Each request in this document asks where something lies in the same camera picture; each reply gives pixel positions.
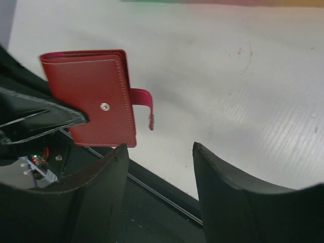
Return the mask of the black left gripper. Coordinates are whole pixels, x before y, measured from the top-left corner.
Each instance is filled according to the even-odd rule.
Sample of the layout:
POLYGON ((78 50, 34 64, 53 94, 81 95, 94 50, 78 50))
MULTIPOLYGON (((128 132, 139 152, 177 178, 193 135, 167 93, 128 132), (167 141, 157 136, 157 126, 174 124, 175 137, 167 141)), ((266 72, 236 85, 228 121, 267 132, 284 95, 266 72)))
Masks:
POLYGON ((85 123, 85 114, 56 100, 43 79, 1 47, 2 167, 20 160, 34 187, 67 176, 73 144, 64 131, 85 123))

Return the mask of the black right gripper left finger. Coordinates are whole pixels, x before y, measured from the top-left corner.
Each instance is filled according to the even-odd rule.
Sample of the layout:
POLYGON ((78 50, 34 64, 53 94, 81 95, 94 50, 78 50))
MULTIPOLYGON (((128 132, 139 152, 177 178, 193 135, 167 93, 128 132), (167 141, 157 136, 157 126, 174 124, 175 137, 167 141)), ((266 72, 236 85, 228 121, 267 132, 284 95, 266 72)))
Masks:
POLYGON ((45 188, 1 184, 1 242, 116 242, 128 168, 121 144, 45 188))

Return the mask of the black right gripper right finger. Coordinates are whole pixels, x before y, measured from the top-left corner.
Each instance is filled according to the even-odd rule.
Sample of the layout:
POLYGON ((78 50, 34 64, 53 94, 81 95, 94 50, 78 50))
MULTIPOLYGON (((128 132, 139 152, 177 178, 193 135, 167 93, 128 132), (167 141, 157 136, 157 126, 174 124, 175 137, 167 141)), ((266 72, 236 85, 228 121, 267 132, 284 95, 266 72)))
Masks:
POLYGON ((192 155, 206 242, 323 242, 323 184, 266 182, 198 142, 192 155))

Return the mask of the red leather card holder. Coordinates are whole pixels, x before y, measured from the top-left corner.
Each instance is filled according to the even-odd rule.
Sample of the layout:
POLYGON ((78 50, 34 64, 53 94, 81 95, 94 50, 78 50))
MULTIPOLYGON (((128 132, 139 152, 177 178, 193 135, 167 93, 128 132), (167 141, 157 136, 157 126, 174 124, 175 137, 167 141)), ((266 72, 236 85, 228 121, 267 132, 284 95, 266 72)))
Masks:
POLYGON ((149 107, 149 128, 154 129, 152 95, 131 87, 124 50, 52 52, 39 59, 52 95, 88 117, 87 123, 69 128, 75 144, 135 147, 135 105, 149 107))

